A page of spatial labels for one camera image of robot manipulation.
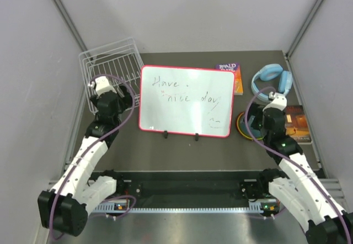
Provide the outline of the orange plate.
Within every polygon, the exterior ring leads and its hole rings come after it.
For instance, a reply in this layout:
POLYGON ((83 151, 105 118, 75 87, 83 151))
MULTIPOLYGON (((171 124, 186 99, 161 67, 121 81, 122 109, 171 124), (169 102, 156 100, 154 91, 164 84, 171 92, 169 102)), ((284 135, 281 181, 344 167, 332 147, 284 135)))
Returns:
POLYGON ((241 113, 238 114, 238 116, 236 118, 236 129, 242 136, 244 135, 244 132, 243 132, 241 126, 240 126, 241 125, 240 121, 243 118, 243 115, 244 115, 244 112, 241 112, 241 113))

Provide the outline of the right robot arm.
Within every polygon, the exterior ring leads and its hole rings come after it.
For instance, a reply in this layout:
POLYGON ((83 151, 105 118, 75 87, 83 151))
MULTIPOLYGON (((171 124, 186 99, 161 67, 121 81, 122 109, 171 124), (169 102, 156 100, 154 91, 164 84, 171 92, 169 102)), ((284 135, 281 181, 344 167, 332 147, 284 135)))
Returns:
POLYGON ((245 116, 253 116, 261 131, 257 144, 267 150, 279 170, 268 169, 257 184, 263 197, 275 197, 297 220, 308 243, 352 243, 352 213, 329 194, 307 162, 300 145, 286 134, 283 107, 248 104, 245 116))

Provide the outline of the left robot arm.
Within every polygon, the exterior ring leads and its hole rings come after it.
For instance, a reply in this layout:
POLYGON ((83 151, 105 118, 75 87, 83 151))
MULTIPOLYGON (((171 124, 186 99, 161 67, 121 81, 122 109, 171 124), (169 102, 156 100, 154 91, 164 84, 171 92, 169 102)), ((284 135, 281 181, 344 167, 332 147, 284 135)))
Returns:
POLYGON ((102 93, 91 97, 97 112, 77 154, 59 181, 38 196, 41 225, 51 232, 80 235, 88 216, 101 202, 110 195, 119 198, 124 194, 124 183, 111 176, 100 176, 88 185, 97 163, 126 123, 121 114, 135 108, 134 90, 126 84, 119 85, 119 90, 107 86, 102 93))

